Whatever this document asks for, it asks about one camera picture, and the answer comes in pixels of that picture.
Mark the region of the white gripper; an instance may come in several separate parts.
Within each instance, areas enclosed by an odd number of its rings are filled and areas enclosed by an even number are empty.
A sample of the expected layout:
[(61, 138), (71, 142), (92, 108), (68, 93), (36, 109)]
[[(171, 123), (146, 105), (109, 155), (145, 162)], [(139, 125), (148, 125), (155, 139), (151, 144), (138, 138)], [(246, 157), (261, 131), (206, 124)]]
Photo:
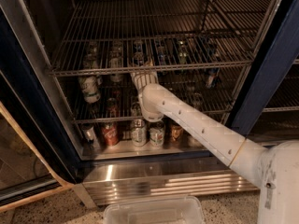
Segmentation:
[(157, 73), (150, 71), (132, 72), (131, 78), (138, 92), (142, 92), (151, 83), (159, 82)]

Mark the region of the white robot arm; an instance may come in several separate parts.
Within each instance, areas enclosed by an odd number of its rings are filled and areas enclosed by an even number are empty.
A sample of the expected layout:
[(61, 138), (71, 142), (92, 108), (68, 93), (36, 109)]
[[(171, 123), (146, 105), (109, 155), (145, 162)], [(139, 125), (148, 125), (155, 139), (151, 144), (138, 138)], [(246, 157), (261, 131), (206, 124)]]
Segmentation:
[(157, 74), (133, 71), (143, 117), (178, 123), (232, 171), (260, 190), (257, 224), (299, 224), (299, 141), (263, 147), (181, 101)]

